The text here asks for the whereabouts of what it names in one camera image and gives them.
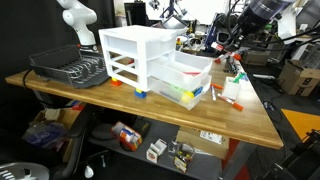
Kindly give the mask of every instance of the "blue object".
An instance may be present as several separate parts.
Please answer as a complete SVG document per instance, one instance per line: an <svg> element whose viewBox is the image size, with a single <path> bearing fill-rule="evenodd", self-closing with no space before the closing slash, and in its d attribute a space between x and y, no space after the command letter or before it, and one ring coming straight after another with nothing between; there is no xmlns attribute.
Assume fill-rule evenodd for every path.
<svg viewBox="0 0 320 180"><path fill-rule="evenodd" d="M62 124L53 122L48 125L39 124L29 128L23 139L35 146L51 149L66 134L67 130Z"/></svg>
<svg viewBox="0 0 320 180"><path fill-rule="evenodd" d="M198 89L196 89L196 90L193 92L194 97L196 97L197 95L199 95L199 94L202 92L202 90L203 90L203 87L202 87L202 86L199 87Z"/></svg>
<svg viewBox="0 0 320 180"><path fill-rule="evenodd" d="M134 95L139 97L139 98L145 98L147 96L147 93L146 92L137 92L137 91L134 91Z"/></svg>

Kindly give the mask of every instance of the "cardboard box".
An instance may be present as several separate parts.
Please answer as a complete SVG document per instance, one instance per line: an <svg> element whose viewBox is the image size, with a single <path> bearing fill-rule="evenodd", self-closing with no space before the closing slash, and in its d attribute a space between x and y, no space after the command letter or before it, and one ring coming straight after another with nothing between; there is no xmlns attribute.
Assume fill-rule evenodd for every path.
<svg viewBox="0 0 320 180"><path fill-rule="evenodd" d="M204 131L193 128L180 127L177 141L190 144L194 148L205 151L213 156L225 159L229 151L229 137L222 136L221 144L202 138Z"/></svg>
<svg viewBox="0 0 320 180"><path fill-rule="evenodd" d="M265 66L268 62L270 52L248 51L242 57L242 63L255 66Z"/></svg>
<svg viewBox="0 0 320 180"><path fill-rule="evenodd" d="M61 110L61 115L58 118L57 122L60 122L64 125L66 129L70 129L74 120L77 118L79 115L80 111L78 110L72 110L71 108L66 108ZM38 122L41 122L44 120L45 117L45 111L40 111L38 115L35 117L35 119L30 122L30 127L35 125ZM73 147L73 141L72 139L64 142L62 147L59 150L59 153L62 156L63 162L68 162L70 159L71 151Z"/></svg>
<svg viewBox="0 0 320 180"><path fill-rule="evenodd" d="M319 80L319 69L303 68L299 60L288 60L277 83L288 94L308 96Z"/></svg>

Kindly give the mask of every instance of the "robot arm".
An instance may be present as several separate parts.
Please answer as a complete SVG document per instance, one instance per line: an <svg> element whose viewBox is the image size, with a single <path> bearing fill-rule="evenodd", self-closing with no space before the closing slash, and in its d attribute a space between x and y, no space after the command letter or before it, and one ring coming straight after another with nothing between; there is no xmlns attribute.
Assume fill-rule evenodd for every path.
<svg viewBox="0 0 320 180"><path fill-rule="evenodd" d="M244 36L255 33L283 12L296 0L252 0L238 18L237 25Z"/></svg>
<svg viewBox="0 0 320 180"><path fill-rule="evenodd" d="M251 0L250 4L246 6L245 10L239 18L237 18L234 28L230 29L229 18L232 9L236 5L234 4L227 15L226 21L229 21L229 23L227 23L229 38L224 44L232 45L233 48L239 49L245 36L258 32L271 20L277 18L280 13L295 1L296 0Z"/></svg>
<svg viewBox="0 0 320 180"><path fill-rule="evenodd" d="M94 35L87 25L97 21L96 13L77 0L57 0L66 10L63 11L63 20L77 33L81 49L97 51Z"/></svg>

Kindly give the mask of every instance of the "red marker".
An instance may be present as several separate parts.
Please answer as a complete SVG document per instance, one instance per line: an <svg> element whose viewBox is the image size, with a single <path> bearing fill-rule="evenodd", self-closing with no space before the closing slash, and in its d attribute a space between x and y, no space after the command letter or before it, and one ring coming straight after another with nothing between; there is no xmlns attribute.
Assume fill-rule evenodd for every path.
<svg viewBox="0 0 320 180"><path fill-rule="evenodd" d="M232 106L235 107L235 108L237 108L238 110L240 110L240 111L243 110L243 106L241 106L240 104L234 102L233 100L231 100L231 99L229 99L229 98L227 98L227 97L224 97L224 96L222 96L221 94L218 94L218 96L219 96L221 99L225 100L226 102L232 104Z"/></svg>

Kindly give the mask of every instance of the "orange object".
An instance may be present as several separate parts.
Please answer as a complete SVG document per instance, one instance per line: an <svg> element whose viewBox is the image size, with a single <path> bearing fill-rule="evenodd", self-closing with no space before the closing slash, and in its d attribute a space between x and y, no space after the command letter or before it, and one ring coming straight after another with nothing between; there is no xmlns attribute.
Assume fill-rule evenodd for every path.
<svg viewBox="0 0 320 180"><path fill-rule="evenodd" d="M301 140L306 137L306 133L310 132L311 129L320 129L320 116L287 109L281 109L281 111Z"/></svg>
<svg viewBox="0 0 320 180"><path fill-rule="evenodd" d="M220 86L220 85L218 85L218 84L213 84L213 83L211 83L210 84L211 86L213 86L214 88L216 88L216 89L223 89L223 86Z"/></svg>
<svg viewBox="0 0 320 180"><path fill-rule="evenodd" d="M214 62L217 63L217 64L220 64L221 63L221 59L217 58L217 59L214 60Z"/></svg>
<svg viewBox="0 0 320 180"><path fill-rule="evenodd" d="M112 78L111 79L111 84L114 85L114 86L121 86L122 82L115 79L115 78Z"/></svg>
<svg viewBox="0 0 320 180"><path fill-rule="evenodd" d="M225 100L226 102L232 104L232 106L235 107L235 108L237 108L238 110L240 110L240 111L243 110L243 106L241 106L240 104L232 101L231 99L229 99L229 98L227 98L227 97L222 96L221 94L218 94L218 96L219 96L221 99Z"/></svg>
<svg viewBox="0 0 320 180"><path fill-rule="evenodd" d="M239 54L234 54L233 55L233 59L240 61L241 60L241 56Z"/></svg>

